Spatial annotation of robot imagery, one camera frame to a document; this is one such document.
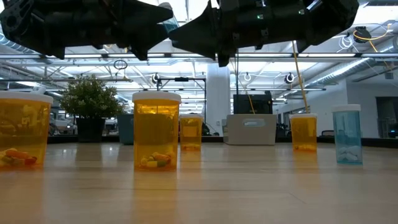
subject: robotic arm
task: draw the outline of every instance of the robotic arm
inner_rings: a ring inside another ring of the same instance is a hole
[[[299,52],[352,26],[357,0],[218,0],[208,1],[201,16],[173,30],[173,46],[213,60],[221,67],[238,48],[297,41]]]
[[[3,0],[0,14],[7,39],[44,55],[64,59],[66,47],[104,44],[128,48],[138,59],[168,37],[160,22],[170,9],[137,0]]]

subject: yellow cable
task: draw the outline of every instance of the yellow cable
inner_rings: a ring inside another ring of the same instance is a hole
[[[374,44],[372,43],[372,41],[371,41],[371,40],[369,41],[369,43],[371,43],[371,45],[372,45],[372,47],[373,47],[374,51],[375,51],[376,53],[378,53],[378,51],[377,51],[376,47],[374,46]]]
[[[232,65],[232,67],[234,68],[235,75],[238,76],[238,71],[236,70],[236,68],[235,68],[235,66],[234,66],[234,64],[233,64],[232,62],[231,62],[231,65]],[[249,97],[249,102],[250,102],[250,106],[251,106],[251,110],[253,111],[253,114],[256,114],[256,112],[254,111],[253,102],[251,101],[250,94],[249,94],[249,92],[247,91],[246,87],[244,87],[244,85],[242,84],[242,81],[241,81],[241,79],[239,78],[239,76],[238,76],[238,80],[239,80],[240,84],[242,85],[244,91],[246,92],[247,96]]]
[[[298,82],[300,83],[301,94],[303,95],[303,99],[304,99],[305,112],[306,112],[306,113],[309,113],[309,111],[308,111],[308,105],[307,105],[307,98],[305,97],[303,82],[302,82],[302,80],[301,80],[301,74],[300,74],[300,70],[299,70],[299,62],[297,61],[296,46],[294,45],[294,41],[292,41],[292,45],[293,45],[294,62],[296,63],[296,70],[297,70]]]
[[[390,29],[390,25],[387,26],[387,30],[386,30],[386,33],[385,33],[385,34],[381,35],[380,37],[375,37],[375,38],[363,38],[363,37],[359,37],[359,36],[356,35],[357,31],[354,31],[353,35],[354,35],[354,37],[356,37],[356,38],[358,38],[358,39],[361,39],[361,40],[378,40],[378,39],[380,39],[380,38],[385,37],[385,36],[388,34],[388,30],[389,30],[389,29]]]
[[[369,41],[369,43],[372,45],[373,50],[374,50],[376,53],[378,53],[379,51],[378,51],[377,48],[374,46],[374,44],[372,43],[371,40]],[[383,62],[384,62],[384,64],[386,65],[386,67],[387,67],[391,72],[393,72],[393,71],[392,71],[392,68],[387,64],[387,62],[386,62],[385,60],[383,60]]]

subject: trash bin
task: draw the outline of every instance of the trash bin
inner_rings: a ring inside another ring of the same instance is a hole
[[[332,111],[337,163],[361,165],[361,105],[334,106]]]
[[[298,151],[317,151],[317,115],[290,115],[293,149]]]
[[[180,145],[183,151],[200,151],[203,117],[199,114],[180,115]]]
[[[144,91],[133,94],[132,99],[135,170],[175,170],[181,96]]]
[[[121,144],[134,144],[134,115],[119,114],[118,117],[119,140]]]
[[[43,165],[52,103],[50,96],[0,91],[0,169]]]

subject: green plant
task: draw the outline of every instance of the green plant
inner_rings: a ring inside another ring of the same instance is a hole
[[[115,87],[106,87],[106,82],[91,77],[80,77],[68,84],[60,100],[66,113],[81,118],[110,118],[123,113],[115,96]]]

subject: white pill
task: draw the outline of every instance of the white pill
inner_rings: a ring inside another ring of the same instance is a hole
[[[347,154],[346,154],[346,158],[347,158],[349,161],[358,161],[358,158],[357,158],[356,156],[352,155],[351,153],[347,153]]]
[[[343,154],[343,153],[346,153],[347,148],[346,147],[341,147],[341,148],[337,149],[337,151],[338,151],[339,154]]]
[[[354,156],[358,156],[361,153],[361,148],[359,146],[351,146],[347,148],[347,153],[351,153]]]
[[[342,160],[344,160],[345,158],[346,158],[346,154],[343,153],[343,154],[341,154],[341,155],[339,155],[339,156],[337,157],[337,160],[338,160],[338,161],[342,161]]]

